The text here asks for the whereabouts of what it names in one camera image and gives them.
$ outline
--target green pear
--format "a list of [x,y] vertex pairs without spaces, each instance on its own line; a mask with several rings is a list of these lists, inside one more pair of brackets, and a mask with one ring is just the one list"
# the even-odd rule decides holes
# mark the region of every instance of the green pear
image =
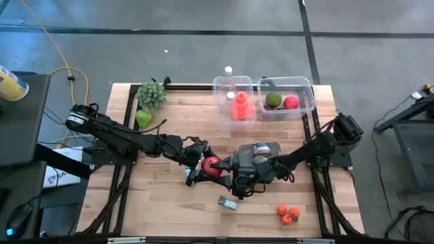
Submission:
[[145,110],[139,110],[136,112],[136,120],[140,129],[144,129],[151,122],[152,114]]

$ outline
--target yellow cable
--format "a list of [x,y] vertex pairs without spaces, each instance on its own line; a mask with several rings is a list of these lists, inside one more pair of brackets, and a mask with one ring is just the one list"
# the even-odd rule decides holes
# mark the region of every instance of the yellow cable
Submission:
[[[48,33],[48,31],[45,29],[45,27],[42,25],[41,21],[39,21],[38,17],[36,17],[36,15],[33,13],[32,9],[24,2],[24,0],[21,0],[21,3],[26,7],[27,11],[32,15],[32,17],[38,22],[39,26],[43,29],[43,31],[45,32],[45,34],[50,38],[50,40],[52,40],[52,43],[54,44],[54,46],[56,47],[56,49],[58,50],[60,56],[62,56],[63,62],[65,63],[66,67],[62,67],[62,68],[57,68],[56,70],[53,70],[52,72],[50,72],[50,75],[53,75],[54,73],[58,72],[59,70],[68,70],[68,74],[69,76],[72,76],[71,74],[71,69],[72,70],[76,70],[79,73],[81,73],[84,76],[84,79],[86,80],[86,95],[85,95],[85,104],[87,104],[87,97],[89,95],[89,79],[87,78],[87,75],[79,70],[78,68],[74,68],[74,67],[70,67],[68,65],[68,62],[66,61],[65,56],[63,56],[62,51],[60,50],[59,46],[57,46],[57,43],[54,41],[53,37]],[[73,104],[75,105],[75,98],[74,98],[74,83],[73,81],[71,81],[71,98],[73,101]],[[63,148],[63,143],[66,140],[66,138],[68,137],[69,134],[69,130],[66,131],[65,137],[63,137],[61,143],[57,146],[57,148]]]

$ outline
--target computer mouse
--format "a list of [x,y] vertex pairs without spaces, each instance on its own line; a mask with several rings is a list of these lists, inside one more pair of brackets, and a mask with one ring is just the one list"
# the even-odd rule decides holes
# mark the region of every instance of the computer mouse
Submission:
[[6,238],[19,239],[26,231],[28,220],[32,214],[32,205],[26,203],[18,205],[6,222]]

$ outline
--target red apple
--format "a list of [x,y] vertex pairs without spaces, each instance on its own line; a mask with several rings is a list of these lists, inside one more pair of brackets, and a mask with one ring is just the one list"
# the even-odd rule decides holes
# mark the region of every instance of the red apple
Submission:
[[285,100],[283,101],[283,107],[285,109],[295,109],[298,108],[298,99],[294,96],[289,96],[287,98],[285,98]]
[[206,157],[202,161],[201,168],[207,175],[213,177],[214,179],[218,179],[222,175],[223,169],[211,168],[211,164],[219,163],[220,161],[221,159],[216,156]]

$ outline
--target clear plastic bin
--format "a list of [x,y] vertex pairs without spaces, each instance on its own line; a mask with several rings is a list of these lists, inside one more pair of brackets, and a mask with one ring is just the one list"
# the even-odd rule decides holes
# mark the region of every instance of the clear plastic bin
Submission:
[[[263,78],[258,81],[257,87],[260,117],[263,121],[299,119],[306,113],[311,112],[316,106],[311,84],[306,77]],[[274,110],[265,108],[267,105],[265,98],[269,92],[279,92],[282,97],[280,106]],[[299,105],[297,108],[285,109],[283,107],[283,101],[289,96],[298,99]]]
[[[212,81],[216,123],[221,131],[243,131],[256,121],[255,97],[252,79],[246,76],[234,76],[232,78],[235,84],[232,88],[227,88],[222,85],[224,77],[216,77]],[[247,94],[248,106],[252,109],[249,116],[244,119],[233,118],[232,102],[227,98],[228,92],[233,92],[234,94],[245,92],[245,94]]]

